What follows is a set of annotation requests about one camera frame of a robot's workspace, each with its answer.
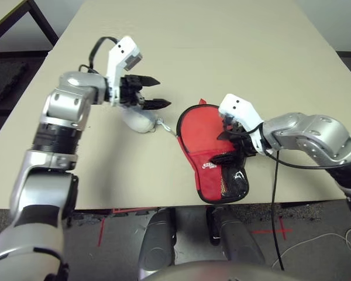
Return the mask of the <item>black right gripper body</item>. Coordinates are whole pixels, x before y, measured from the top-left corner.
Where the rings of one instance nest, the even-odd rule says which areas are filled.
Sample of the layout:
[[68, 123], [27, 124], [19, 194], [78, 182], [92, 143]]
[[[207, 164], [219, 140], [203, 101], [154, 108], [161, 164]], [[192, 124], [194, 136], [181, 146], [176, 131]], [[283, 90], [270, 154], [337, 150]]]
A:
[[246, 132], [243, 125], [238, 121], [234, 121], [232, 117], [223, 118], [223, 131], [230, 131], [239, 135], [235, 141], [230, 141], [236, 150], [239, 150], [245, 157], [256, 156], [256, 150], [252, 144], [250, 135]]

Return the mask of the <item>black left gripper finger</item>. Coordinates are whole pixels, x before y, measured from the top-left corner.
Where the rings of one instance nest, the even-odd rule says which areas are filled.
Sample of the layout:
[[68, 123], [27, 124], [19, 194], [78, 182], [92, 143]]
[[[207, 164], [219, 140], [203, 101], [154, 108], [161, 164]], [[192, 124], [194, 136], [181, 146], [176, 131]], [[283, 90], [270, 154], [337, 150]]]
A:
[[143, 110], [159, 110], [166, 108], [169, 105], [171, 105], [171, 102], [162, 98], [145, 100], [143, 103]]
[[152, 87], [160, 84], [158, 80], [151, 76], [138, 76], [138, 79], [142, 87]]

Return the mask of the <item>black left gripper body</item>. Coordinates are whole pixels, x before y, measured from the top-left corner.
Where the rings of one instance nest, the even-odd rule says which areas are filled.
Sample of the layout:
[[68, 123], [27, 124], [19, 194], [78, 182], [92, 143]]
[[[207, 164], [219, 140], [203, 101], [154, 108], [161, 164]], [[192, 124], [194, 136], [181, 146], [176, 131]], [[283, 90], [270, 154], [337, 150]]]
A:
[[119, 86], [119, 105], [131, 107], [142, 106], [144, 98], [140, 91], [143, 88], [143, 76], [125, 75], [121, 77]]

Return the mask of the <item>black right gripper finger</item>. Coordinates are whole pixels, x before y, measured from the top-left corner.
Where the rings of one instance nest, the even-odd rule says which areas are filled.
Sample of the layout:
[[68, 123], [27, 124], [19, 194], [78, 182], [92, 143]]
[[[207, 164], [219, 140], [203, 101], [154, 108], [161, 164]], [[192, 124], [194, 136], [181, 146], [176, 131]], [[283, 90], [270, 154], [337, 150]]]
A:
[[234, 134], [230, 131], [224, 131], [218, 135], [219, 141], [235, 141], [239, 138], [239, 135]]
[[238, 157], [235, 154], [221, 154], [215, 155], [211, 158], [211, 163], [215, 165], [231, 165], [237, 161]]

